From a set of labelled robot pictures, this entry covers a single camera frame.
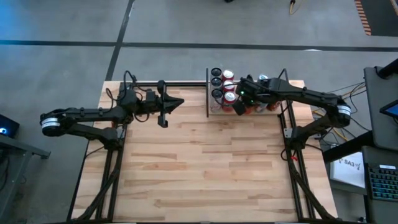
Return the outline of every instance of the can holder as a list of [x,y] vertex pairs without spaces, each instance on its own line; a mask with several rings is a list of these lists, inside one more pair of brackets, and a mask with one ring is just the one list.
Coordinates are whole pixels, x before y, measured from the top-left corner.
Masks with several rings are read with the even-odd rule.
[[[215,87],[211,84],[211,81],[213,78],[216,78],[215,76],[213,76],[212,74],[209,73],[209,68],[206,69],[206,110],[207,110],[207,115],[235,115],[237,116],[237,114],[235,113],[234,110],[231,111],[225,111],[222,108],[218,109],[218,110],[214,110],[214,108],[217,108],[217,102],[216,99],[212,96],[212,91],[213,90],[221,90],[223,92],[223,96],[218,100],[219,103],[224,104],[224,91],[223,91],[223,84],[221,84],[220,87]],[[239,80],[233,80],[233,83],[236,84],[237,82],[239,82]],[[274,111],[269,111],[268,109],[264,109],[261,112],[257,112],[254,108],[252,109],[251,113],[248,114],[244,114],[242,116],[258,116],[258,115],[278,115],[281,113],[280,110],[280,106],[278,106],[278,108]]]

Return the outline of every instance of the keyboard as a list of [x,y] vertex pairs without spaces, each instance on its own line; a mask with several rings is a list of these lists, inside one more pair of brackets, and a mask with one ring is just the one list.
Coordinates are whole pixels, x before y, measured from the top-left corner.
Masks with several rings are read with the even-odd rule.
[[369,165],[368,174],[373,200],[398,202],[398,171],[394,166]]

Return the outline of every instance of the concrete floor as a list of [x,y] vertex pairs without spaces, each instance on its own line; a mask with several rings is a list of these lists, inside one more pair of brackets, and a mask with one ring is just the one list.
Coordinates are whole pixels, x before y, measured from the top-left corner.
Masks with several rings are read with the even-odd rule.
[[[0,1],[0,39],[116,42],[128,0]],[[365,35],[354,1],[306,0],[293,16],[288,0],[136,0],[125,42],[396,47],[396,37]],[[55,108],[98,104],[114,47],[0,45],[1,113],[20,122],[18,139],[52,151],[33,158],[13,219],[66,219],[87,141],[41,134],[39,116]],[[206,67],[276,77],[283,68],[309,88],[330,91],[363,80],[363,68],[397,52],[146,49],[122,47],[112,80],[130,70],[139,80],[203,80]],[[370,128],[366,95],[354,115]],[[352,124],[355,135],[364,131]],[[333,190],[339,217],[364,216],[362,196]]]

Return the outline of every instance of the wooden tabletop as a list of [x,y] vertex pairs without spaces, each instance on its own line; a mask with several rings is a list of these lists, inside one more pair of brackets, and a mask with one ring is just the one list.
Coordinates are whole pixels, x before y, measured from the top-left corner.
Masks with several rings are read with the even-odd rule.
[[[104,83],[99,106],[111,106],[105,88],[116,96],[119,84]],[[303,81],[291,84],[303,86]],[[207,118],[204,87],[169,87],[167,92],[185,99],[167,115],[168,128],[157,125],[157,115],[128,126],[114,221],[297,220],[287,163],[280,158],[284,142],[276,115]],[[308,105],[295,102],[293,107],[297,125],[313,121]],[[308,143],[319,146],[315,140]],[[88,152],[99,147],[92,141]],[[303,156],[311,190],[337,216],[321,152],[307,147]],[[81,215],[98,193],[105,158],[106,151],[100,150],[86,159],[72,218]],[[304,199],[302,207],[307,216]]]

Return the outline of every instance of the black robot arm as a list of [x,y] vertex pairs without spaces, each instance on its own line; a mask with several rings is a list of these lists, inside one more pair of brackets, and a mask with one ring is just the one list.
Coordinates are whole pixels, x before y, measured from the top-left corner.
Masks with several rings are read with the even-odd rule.
[[239,100],[233,108],[238,115],[242,115],[246,107],[254,106],[256,103],[276,103],[283,100],[292,100],[308,105],[321,107],[326,110],[324,117],[304,126],[298,126],[291,131],[290,145],[303,149],[307,139],[317,133],[322,133],[328,128],[343,128],[349,125],[351,119],[351,108],[345,103],[341,96],[332,93],[322,93],[292,86],[289,82],[280,78],[270,78],[254,82],[252,77],[241,78],[237,84],[236,93]]
[[[118,137],[116,128],[120,125],[130,124],[136,116],[149,116],[159,112],[158,125],[167,128],[166,113],[171,113],[175,108],[184,102],[184,99],[174,98],[167,94],[166,84],[159,81],[157,90],[160,96],[156,95],[151,89],[147,89],[146,98],[137,97],[141,95],[134,89],[137,87],[135,77],[133,82],[126,84],[119,90],[119,95],[113,101],[116,106],[110,109],[86,109],[86,108],[67,108],[57,109],[40,116],[42,132],[46,136],[62,136],[71,134],[81,136],[89,140],[98,139],[104,144],[105,149],[118,149],[121,141]],[[111,128],[94,128],[80,122],[111,121]]]

